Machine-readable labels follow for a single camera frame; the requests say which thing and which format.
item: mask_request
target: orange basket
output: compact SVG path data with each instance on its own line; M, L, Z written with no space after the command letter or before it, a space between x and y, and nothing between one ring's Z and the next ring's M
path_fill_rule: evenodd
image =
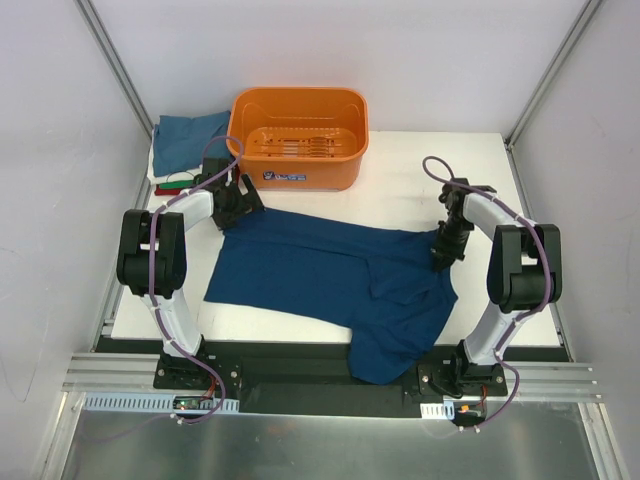
M346 88L252 88L233 104L229 135L257 188L344 190L369 144L367 102Z

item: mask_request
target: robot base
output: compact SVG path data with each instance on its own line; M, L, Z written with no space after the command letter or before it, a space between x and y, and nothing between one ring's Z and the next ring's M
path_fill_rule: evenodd
M469 363L463 342L456 348L450 363L418 365L418 378L423 395L436 392L452 398L482 396L483 386L487 388L487 396L506 397L509 394L502 366Z

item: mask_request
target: sticker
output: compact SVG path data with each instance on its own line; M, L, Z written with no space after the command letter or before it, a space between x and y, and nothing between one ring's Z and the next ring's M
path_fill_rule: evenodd
M275 173L272 171L267 171L262 174L265 180L290 180L294 182L304 182L307 179L306 175L301 175L299 173Z

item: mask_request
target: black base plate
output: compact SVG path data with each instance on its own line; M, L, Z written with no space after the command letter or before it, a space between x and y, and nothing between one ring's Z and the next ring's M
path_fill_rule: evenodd
M418 380L420 382L420 393L429 395L431 393L442 394L446 392L461 392L465 396L482 396L482 386L487 387L487 396L506 397L509 394L507 384L504 380L504 370L500 365L494 365L494 379L491 381L458 383L455 385L451 381L450 366L444 363L420 364L418 365Z

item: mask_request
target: purple cable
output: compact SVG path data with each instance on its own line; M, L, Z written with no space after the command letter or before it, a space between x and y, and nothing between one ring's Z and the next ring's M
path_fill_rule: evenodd
M160 206L153 213L153 216L151 217L151 232L150 232L150 235L149 235L149 245L150 245L150 248L149 248L149 298L151 300L151 304L154 307L158 307L158 300L157 300L156 295L155 295L155 284L156 284L156 282L155 282L155 276L156 276L155 275L156 274L156 250L155 250L155 244L156 244L156 233L157 233L156 230L157 230L157 226L158 226L158 217L160 216L160 214L162 212L167 210L167 208L169 208L170 206L176 204L177 202L179 202L183 198L188 197L192 193L203 189L204 187L206 187L210 183L215 182L217 179L219 179L220 177L222 177L223 175L225 175L229 171L231 171L238 164L238 162L242 158L242 155L244 154L244 145L237 138L231 137L231 136L228 136L228 135L220 135L218 137L213 137L211 139L211 141L209 143L207 143L207 145L204 147L204 150L202 152L203 160L204 160L204 157L205 157L209 147L211 147L211 145L213 145L214 143L219 142L220 140L225 140L225 141L226 140L231 140L231 141L235 142L238 145L239 152L238 152L238 156L236 157L236 159L228 167L226 167L224 170L216 173L213 177L207 179L206 181L202 182L199 185L196 185L194 188L192 188L189 191L182 192L177 197L174 197L171 200L169 200L165 205ZM173 340L171 338L171 335L167 331L167 328L165 327L164 322L162 321L162 315L160 315L160 310L159 309L156 308L156 310L154 310L154 316L156 318L156 322L158 324L158 328L162 332L162 336L171 344L171 346L173 348L175 348L176 351L178 351L183 357L185 357L186 359L188 359L191 362L195 363L197 366L199 366L200 368L202 368L203 370L205 370L209 374L211 374L216 379L216 381L218 382L218 385L220 385L220 401L218 402L218 404L216 406L214 406L211 410L209 410L206 414L202 415L201 417L194 418L194 419L187 419L187 418L183 418L182 419L182 421L184 423L188 423L188 424L194 424L194 423L203 422L203 421L207 420L208 418L210 418L218 409L222 408L222 404L224 403L224 401L225 401L225 399L227 397L227 390L226 390L226 388L224 386L224 382L222 381L222 378L220 377L220 375L218 375L218 372L216 372L209 365L201 362L196 357L191 355L184 348L182 348L175 340Z
M531 225L531 223L529 223L527 220L525 220L520 215L518 215L516 212L514 212L506 203L504 203L499 198L494 197L493 195L490 195L489 193L487 193L487 192L485 192L483 190L479 190L479 189L477 189L475 187L472 187L472 186L469 186L469 185L465 185L463 183L454 182L452 180L446 180L444 178L438 177L437 175L434 175L427 168L427 162L429 160L435 160L435 161L439 162L440 164L444 165L444 167L449 172L449 175L451 176L451 178L455 178L455 175L453 173L453 169L451 168L451 166L447 162L445 162L443 159L441 159L440 157L435 157L433 155L425 157L422 160L422 169L424 170L424 172L427 175L429 175L429 177L433 178L437 182L444 183L446 185L451 185L451 186L458 187L458 188L462 188L462 189L468 190L468 191L470 191L472 193L477 193L481 197L484 197L484 198L486 198L488 200L491 200L493 203L495 203L500 208L502 208L502 210L504 210L510 217L512 217L514 220L516 220L521 225L523 225L529 231L529 233L531 234L531 237L533 238L533 243L535 243L536 249L538 250L538 256L540 257L540 263L542 264L542 271L544 273L544 282L545 282L545 285L544 285L544 296L543 296L542 301L540 302L540 304L537 307L529 310L528 312L522 312L518 316L516 316L515 322L524 322L526 318L528 318L528 317L530 317L530 316L532 316L532 315L544 310L544 307L546 307L547 304L549 303L549 297L551 296L551 274L549 272L549 260L547 259L547 254L544 251L544 247L542 246L542 241L540 240L540 237L538 236L537 232L533 228L533 225ZM502 358L500 358L500 355L498 354L498 352L502 349L503 345L506 343L507 339L511 335L511 333L513 331L513 328L515 328L515 324L512 324L510 326L510 328L505 332L505 334L502 336L502 338L498 342L498 345L497 345L496 349L493 351L493 354L494 354L494 356L496 358L496 361L500 364L500 366L502 366L502 368L505 368L505 369L513 372L513 374L515 375L515 381L514 381L514 384L513 384L513 389L511 390L511 394L509 395L509 398L507 398L507 400L502 404L502 406L493 415L491 415L484 422L482 422L481 425L486 425L488 422L492 421L498 415L500 415L502 412L504 412L505 409L511 404L511 402L513 402L513 399L516 397L516 395L518 393L518 388L520 387L520 374L518 373L518 370L516 370L514 367L512 367L511 365L506 363L504 360L502 360ZM467 427L464 430L465 431L466 430L475 430L475 427Z

